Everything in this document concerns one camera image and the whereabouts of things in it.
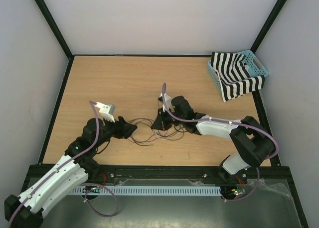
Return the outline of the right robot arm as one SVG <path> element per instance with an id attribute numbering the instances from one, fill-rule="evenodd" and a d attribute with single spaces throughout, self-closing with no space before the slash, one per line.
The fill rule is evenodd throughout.
<path id="1" fill-rule="evenodd" d="M 158 101 L 162 108 L 151 125 L 153 130 L 167 131 L 172 126 L 180 125 L 186 132 L 196 135 L 212 135 L 233 142 L 236 153 L 226 157 L 218 170 L 219 179 L 228 183 L 240 170 L 258 168 L 278 151 L 277 142 L 251 116 L 241 120 L 214 118 L 207 114 L 197 113 L 183 97 L 171 98 L 161 94 Z"/>

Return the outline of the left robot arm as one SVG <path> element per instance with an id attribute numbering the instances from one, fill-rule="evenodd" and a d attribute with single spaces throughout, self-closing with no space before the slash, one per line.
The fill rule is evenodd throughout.
<path id="1" fill-rule="evenodd" d="M 115 121 L 92 118 L 82 135 L 65 150 L 59 161 L 35 184 L 4 202 L 4 216 L 11 228 L 38 228 L 49 212 L 74 188 L 99 178 L 100 165 L 93 159 L 97 148 L 111 138 L 127 139 L 137 129 L 123 117 Z"/>

